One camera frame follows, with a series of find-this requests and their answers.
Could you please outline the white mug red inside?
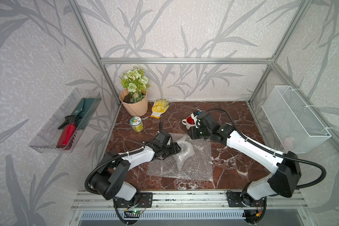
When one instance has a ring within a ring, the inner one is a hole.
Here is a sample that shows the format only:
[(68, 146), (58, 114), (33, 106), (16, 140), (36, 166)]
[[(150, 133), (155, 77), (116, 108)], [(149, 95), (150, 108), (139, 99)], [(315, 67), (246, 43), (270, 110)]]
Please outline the white mug red inside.
[(192, 116), (188, 116), (186, 119), (182, 120), (182, 124), (185, 125), (187, 130), (189, 130), (191, 127), (195, 126), (195, 121)]

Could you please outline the clear bubble wrap sheet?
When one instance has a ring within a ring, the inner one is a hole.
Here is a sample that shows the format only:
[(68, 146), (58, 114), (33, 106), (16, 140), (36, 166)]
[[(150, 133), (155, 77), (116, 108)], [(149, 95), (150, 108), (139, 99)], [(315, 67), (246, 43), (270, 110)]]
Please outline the clear bubble wrap sheet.
[(148, 164), (147, 175), (164, 178), (213, 181), (211, 144), (203, 139), (192, 140), (187, 134), (171, 133), (181, 151), (165, 160)]

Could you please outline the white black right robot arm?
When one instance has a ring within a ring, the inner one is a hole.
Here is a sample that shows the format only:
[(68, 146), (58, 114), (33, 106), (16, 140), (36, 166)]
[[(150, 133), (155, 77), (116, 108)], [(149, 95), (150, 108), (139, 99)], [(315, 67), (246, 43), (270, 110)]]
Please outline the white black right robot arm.
[[(269, 171), (266, 177), (247, 184), (238, 196), (246, 206), (270, 195), (291, 198), (296, 189), (317, 185), (326, 177), (327, 171), (322, 165), (299, 159), (291, 151), (283, 153), (274, 150), (244, 135), (232, 117), (229, 118), (230, 124), (219, 124), (210, 111), (195, 111), (190, 118), (195, 123), (188, 129), (191, 139), (203, 138), (221, 143), (245, 154)], [(318, 168), (321, 171), (320, 176), (311, 182), (299, 185), (301, 164)]]

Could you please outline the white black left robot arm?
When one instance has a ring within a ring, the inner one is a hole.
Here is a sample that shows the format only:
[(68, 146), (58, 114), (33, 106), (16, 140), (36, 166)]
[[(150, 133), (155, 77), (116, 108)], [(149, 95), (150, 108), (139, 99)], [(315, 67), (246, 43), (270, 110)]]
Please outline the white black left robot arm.
[(84, 182), (86, 191), (101, 195), (106, 200), (113, 198), (137, 202), (139, 191), (126, 182), (128, 172), (153, 160), (165, 160), (181, 152), (167, 132), (158, 132), (154, 138), (144, 142), (141, 148), (125, 153), (108, 152)]

